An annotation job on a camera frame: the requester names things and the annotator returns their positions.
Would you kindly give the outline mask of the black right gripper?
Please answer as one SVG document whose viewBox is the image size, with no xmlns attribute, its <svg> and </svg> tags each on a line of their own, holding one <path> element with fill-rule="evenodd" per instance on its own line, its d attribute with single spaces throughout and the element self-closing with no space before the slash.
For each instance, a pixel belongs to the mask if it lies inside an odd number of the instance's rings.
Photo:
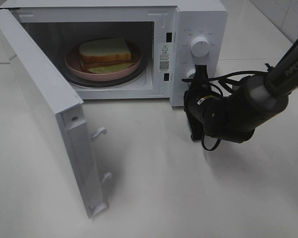
<svg viewBox="0 0 298 238">
<path fill-rule="evenodd" d="M 188 119 L 191 139 L 198 141 L 204 134 L 203 123 L 206 106 L 203 106 L 202 103 L 206 97 L 212 97 L 206 65 L 195 65 L 194 81 L 191 82 L 184 94 L 184 112 Z"/>
</svg>

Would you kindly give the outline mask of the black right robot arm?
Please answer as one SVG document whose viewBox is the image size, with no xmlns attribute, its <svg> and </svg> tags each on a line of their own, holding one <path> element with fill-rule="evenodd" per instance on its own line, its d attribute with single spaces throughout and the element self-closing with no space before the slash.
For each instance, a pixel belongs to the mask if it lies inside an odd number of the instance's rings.
<svg viewBox="0 0 298 238">
<path fill-rule="evenodd" d="M 184 79 L 189 88 L 184 94 L 191 139 L 201 141 L 207 150 L 206 136 L 242 143 L 255 128 L 285 110 L 289 95 L 298 88 L 298 38 L 275 67 L 267 71 L 237 71 L 209 78 L 206 65 L 196 65 L 192 78 Z"/>
</svg>

